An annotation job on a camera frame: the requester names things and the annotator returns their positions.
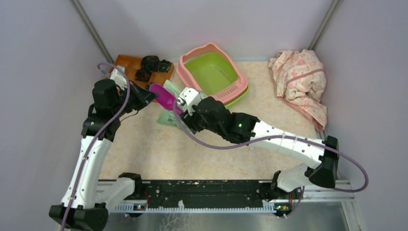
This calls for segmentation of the purple plastic scoop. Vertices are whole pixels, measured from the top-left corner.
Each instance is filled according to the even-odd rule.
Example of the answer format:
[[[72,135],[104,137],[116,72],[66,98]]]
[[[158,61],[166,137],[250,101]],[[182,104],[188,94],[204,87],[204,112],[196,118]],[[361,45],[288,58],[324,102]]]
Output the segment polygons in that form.
[[[154,92],[157,94],[156,101],[166,110],[171,111],[174,113],[174,105],[176,106],[175,114],[179,116],[183,113],[183,110],[177,106],[177,99],[176,97],[166,90],[163,86],[153,83],[149,87],[149,91]]]

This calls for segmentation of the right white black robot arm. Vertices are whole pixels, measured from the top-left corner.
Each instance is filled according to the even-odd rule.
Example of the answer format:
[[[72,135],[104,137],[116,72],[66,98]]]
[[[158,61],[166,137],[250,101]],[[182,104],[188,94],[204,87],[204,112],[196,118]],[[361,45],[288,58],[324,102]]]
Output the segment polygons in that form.
[[[275,173],[271,193],[276,198],[309,184],[335,188],[339,161],[335,137],[320,140],[296,136],[256,116],[232,113],[212,97],[195,101],[179,97],[178,105],[186,108],[180,117],[193,133],[208,130],[230,143],[270,149],[301,161],[299,166]]]

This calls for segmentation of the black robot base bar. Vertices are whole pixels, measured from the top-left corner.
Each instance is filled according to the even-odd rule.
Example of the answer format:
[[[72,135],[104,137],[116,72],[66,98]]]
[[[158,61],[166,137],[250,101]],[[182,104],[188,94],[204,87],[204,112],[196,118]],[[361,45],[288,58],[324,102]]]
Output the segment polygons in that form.
[[[286,192],[271,180],[145,180],[126,200],[146,200],[148,208],[262,208],[264,202],[298,199],[301,189]]]

